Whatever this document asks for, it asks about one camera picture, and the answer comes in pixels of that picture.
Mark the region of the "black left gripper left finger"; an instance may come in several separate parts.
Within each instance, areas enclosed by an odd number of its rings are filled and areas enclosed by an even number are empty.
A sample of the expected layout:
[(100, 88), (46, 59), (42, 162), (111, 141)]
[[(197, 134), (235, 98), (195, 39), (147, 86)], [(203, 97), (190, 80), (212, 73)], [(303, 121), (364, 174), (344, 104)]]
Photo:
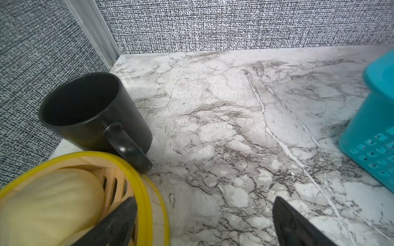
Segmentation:
[(129, 197), (73, 245), (127, 246), (131, 241), (136, 216), (136, 199)]

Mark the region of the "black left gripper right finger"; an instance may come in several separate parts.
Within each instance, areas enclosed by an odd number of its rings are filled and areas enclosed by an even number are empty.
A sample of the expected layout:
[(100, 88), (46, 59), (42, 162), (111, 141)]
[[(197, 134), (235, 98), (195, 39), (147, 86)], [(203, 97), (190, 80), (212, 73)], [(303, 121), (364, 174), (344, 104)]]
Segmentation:
[(281, 246), (334, 246), (335, 243), (277, 196), (273, 205), (273, 222)]

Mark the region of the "black mug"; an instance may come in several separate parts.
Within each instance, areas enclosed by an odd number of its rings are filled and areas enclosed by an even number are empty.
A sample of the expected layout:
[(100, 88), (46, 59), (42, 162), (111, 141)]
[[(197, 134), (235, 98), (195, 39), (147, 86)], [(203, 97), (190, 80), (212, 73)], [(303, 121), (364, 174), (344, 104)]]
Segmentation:
[(80, 149), (116, 154), (141, 174), (152, 169), (147, 156), (151, 130), (112, 73), (89, 73), (63, 83), (43, 100), (39, 119)]

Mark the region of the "pale steamed bun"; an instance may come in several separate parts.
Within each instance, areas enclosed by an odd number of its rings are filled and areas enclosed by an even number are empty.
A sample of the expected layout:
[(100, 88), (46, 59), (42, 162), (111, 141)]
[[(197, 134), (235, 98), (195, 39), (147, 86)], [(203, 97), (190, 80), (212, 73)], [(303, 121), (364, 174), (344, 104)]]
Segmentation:
[(60, 169), (43, 175), (1, 206), (2, 246), (59, 246), (98, 221), (101, 182), (88, 171)]

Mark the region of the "teal plastic basket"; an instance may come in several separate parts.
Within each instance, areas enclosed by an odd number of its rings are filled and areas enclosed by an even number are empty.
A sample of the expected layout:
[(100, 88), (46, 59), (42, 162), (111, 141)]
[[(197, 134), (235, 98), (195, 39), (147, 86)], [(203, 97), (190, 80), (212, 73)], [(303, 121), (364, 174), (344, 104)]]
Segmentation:
[(371, 176), (394, 190), (394, 52), (363, 71), (370, 90), (339, 140), (340, 150)]

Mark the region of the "yellow bamboo steamer basket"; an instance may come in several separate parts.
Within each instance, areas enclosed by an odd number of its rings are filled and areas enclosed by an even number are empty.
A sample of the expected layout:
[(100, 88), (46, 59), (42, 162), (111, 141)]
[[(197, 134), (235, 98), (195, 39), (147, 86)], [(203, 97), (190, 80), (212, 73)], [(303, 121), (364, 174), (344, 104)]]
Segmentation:
[(104, 190), (103, 220), (127, 198), (136, 200), (137, 212), (131, 246), (169, 246), (170, 222), (165, 201), (157, 187), (123, 159), (109, 153), (82, 151), (51, 159), (21, 175), (1, 189), (1, 207), (35, 179), (59, 169), (90, 172)]

